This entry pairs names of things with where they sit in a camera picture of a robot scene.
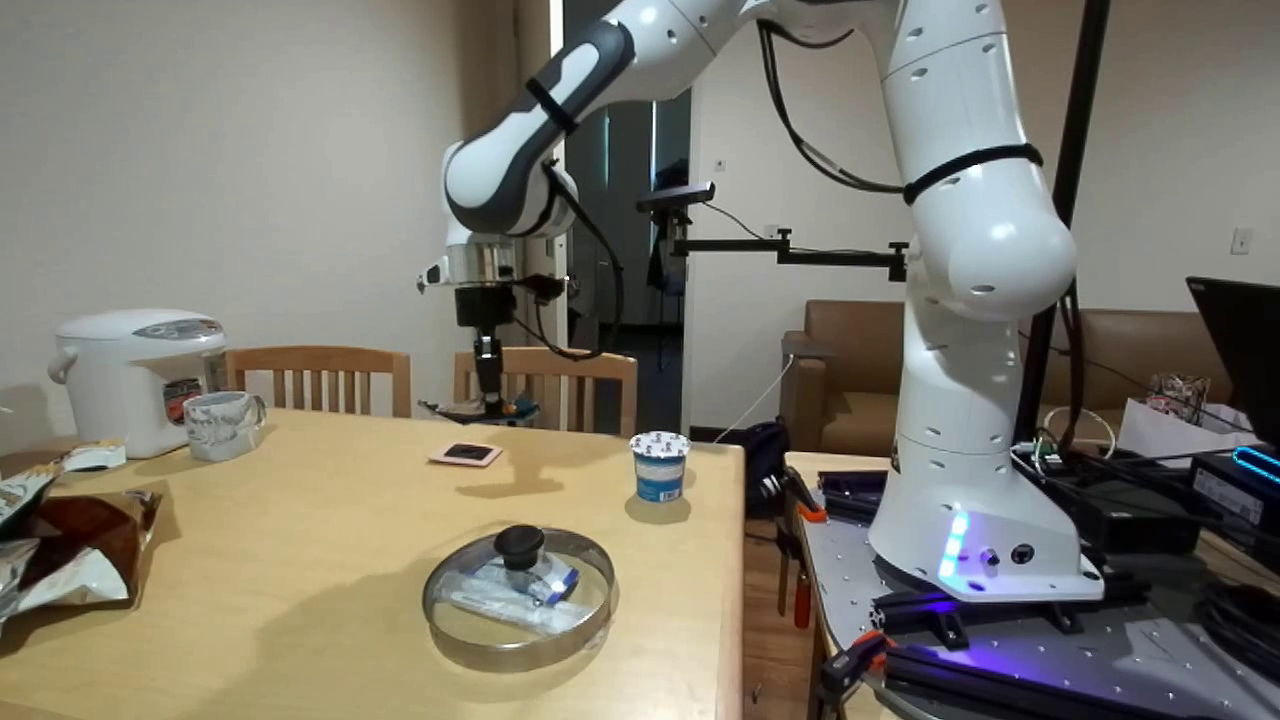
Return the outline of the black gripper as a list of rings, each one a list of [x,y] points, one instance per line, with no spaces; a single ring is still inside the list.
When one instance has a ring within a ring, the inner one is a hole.
[[[515,290],[554,300],[562,284],[554,274],[524,274],[457,290],[457,323],[471,327],[471,363],[483,386],[496,386],[504,376],[504,342],[496,327],[515,319]]]

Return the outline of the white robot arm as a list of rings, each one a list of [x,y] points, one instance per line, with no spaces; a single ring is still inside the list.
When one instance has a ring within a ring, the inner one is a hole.
[[[1065,297],[1077,244],[1023,136],[998,0],[620,0],[448,146],[433,280],[498,288],[521,238],[568,229],[554,139],[608,103],[684,92],[747,25],[810,43],[861,30],[879,68],[914,247],[870,551],[965,603],[1096,600],[1077,522],[1012,466],[1021,323]]]

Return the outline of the grey metal robot base plate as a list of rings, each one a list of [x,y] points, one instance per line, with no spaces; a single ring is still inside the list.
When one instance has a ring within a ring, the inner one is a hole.
[[[1199,554],[1126,554],[1091,606],[959,603],[879,562],[869,512],[829,496],[879,471],[801,476],[801,542],[820,606],[816,701],[899,720],[1280,720],[1280,689],[1227,652],[1196,603],[1218,584]]]

